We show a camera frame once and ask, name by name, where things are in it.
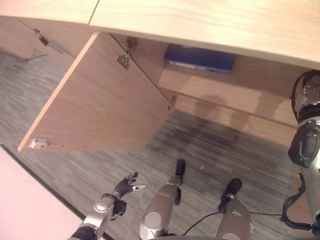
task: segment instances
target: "gray carpet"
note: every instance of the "gray carpet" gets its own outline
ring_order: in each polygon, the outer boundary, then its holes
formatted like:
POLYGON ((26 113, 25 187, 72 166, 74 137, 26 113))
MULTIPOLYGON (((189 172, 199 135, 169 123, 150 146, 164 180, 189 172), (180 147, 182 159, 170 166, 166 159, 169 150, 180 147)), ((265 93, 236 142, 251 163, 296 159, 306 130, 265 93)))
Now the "gray carpet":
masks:
MULTIPOLYGON (((18 153, 20 141, 66 70, 47 56, 18 62, 0 53, 0 143, 84 214, 101 194, 138 171, 137 182, 147 188, 124 198, 126 214, 106 229, 115 240, 139 239, 143 212, 174 173, 179 158, 185 159, 187 169, 170 232, 182 234, 203 216, 216 212, 226 184, 234 177, 243 181, 238 197, 250 211, 281 212, 295 169, 286 148, 179 111, 143 150, 18 153)), ((214 236, 221 219, 220 214, 208 217, 189 234, 214 236)), ((295 239, 278 217, 252 215, 252 220, 253 240, 295 239)))

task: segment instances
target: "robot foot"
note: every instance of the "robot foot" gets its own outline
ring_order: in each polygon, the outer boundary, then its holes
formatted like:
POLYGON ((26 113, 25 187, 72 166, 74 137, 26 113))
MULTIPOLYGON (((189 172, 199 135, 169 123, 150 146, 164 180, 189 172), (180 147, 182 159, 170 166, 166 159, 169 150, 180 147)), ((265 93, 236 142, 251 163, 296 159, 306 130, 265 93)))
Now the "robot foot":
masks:
MULTIPOLYGON (((183 159, 179 159, 176 162, 176 168, 175 168, 175 175, 179 176, 181 179, 181 184, 182 184, 182 179, 186 171, 186 162, 183 159)), ((181 188, 176 189, 176 194, 174 198, 174 205, 180 205, 181 202, 181 188)))
POLYGON ((182 184, 182 178, 185 174, 185 171, 186 171, 186 162, 183 159, 179 159, 176 162, 175 175, 181 177, 181 184, 182 184))
POLYGON ((221 202, 218 206, 218 210, 220 213, 225 213, 227 210, 228 203, 230 202, 231 198, 228 197, 228 194, 235 196, 242 187, 242 181, 239 178, 232 179, 228 185, 226 186, 222 196, 221 202))

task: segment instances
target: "black rubber grip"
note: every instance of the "black rubber grip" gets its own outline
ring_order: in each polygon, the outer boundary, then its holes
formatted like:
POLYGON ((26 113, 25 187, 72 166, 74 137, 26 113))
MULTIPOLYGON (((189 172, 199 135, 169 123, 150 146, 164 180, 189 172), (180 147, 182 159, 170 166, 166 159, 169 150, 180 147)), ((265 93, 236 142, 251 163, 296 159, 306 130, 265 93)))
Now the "black rubber grip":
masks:
POLYGON ((90 226, 79 227, 71 238, 76 238, 79 240, 98 240, 98 236, 95 230, 90 226))

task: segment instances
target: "cabinet hinge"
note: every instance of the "cabinet hinge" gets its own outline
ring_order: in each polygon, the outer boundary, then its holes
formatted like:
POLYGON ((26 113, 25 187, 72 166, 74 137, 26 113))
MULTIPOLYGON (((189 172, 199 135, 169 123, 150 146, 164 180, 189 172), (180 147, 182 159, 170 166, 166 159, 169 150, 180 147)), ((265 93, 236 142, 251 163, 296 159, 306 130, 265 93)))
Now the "cabinet hinge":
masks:
POLYGON ((126 54, 119 55, 116 58, 116 61, 120 63, 125 69, 129 68, 129 60, 132 57, 132 52, 134 52, 137 48, 139 42, 139 38, 128 36, 125 43, 126 43, 126 54))

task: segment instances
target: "wooden panel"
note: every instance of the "wooden panel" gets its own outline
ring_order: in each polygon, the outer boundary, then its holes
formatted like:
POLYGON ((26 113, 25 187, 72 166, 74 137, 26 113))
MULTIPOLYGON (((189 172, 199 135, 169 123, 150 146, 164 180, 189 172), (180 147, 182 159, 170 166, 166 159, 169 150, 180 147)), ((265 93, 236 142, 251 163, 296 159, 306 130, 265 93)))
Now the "wooden panel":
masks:
MULTIPOLYGON (((21 21, 12 18, 12 17, 0 17, 0 28, 6 30, 8 33, 13 35, 16 39, 19 39, 21 42, 21 46, 29 46, 29 48, 36 48, 40 50, 42 53, 47 54, 50 57, 58 60, 60 63, 65 64, 66 66, 70 66, 75 58, 66 52, 59 52, 56 49, 43 45, 39 39, 35 36, 33 29, 23 24, 21 21)), ((65 35, 62 38, 68 37, 69 39, 73 39, 72 34, 70 34, 67 30, 65 31, 65 35)))
POLYGON ((177 97, 174 107, 177 110, 283 146, 290 146, 296 133, 294 127, 185 95, 177 97))
POLYGON ((319 0, 100 0, 112 33, 320 69, 319 0))
POLYGON ((27 42, 19 39, 10 32, 6 31, 0 26, 0 49, 4 49, 21 58, 31 58, 34 47, 27 42))
POLYGON ((94 33, 41 110, 18 150, 44 138, 41 152, 142 148, 170 115, 168 101, 107 33, 94 33))
MULTIPOLYGON (((120 34, 112 34, 117 42, 127 49, 127 36, 120 34)), ((160 41, 148 40, 140 38, 136 50, 132 52, 132 58, 151 79, 154 84, 158 84, 160 75, 165 66, 165 55, 169 44, 160 41)), ((159 88, 163 95, 171 101, 175 92, 165 88, 159 88)))
MULTIPOLYGON (((297 177, 298 173, 300 173, 300 167, 297 166, 295 169, 295 176, 292 181, 292 192, 291 195, 295 195, 298 193, 298 188, 301 186, 301 180, 297 177)), ((307 195, 304 193, 293 205, 288 209, 287 212, 288 217, 290 220, 298 223, 307 223, 313 224, 307 195)), ((306 230, 299 230, 299 229, 292 229, 293 233, 300 238, 303 239, 313 239, 314 235, 306 230)))
POLYGON ((64 52, 76 58, 92 33, 87 25, 68 24, 50 20, 23 19, 31 29, 37 29, 50 42, 57 44, 64 52))
POLYGON ((87 24, 98 0, 1 0, 0 16, 87 24))
POLYGON ((238 56, 230 75, 166 65, 158 85, 296 127, 291 91, 307 68, 238 56))

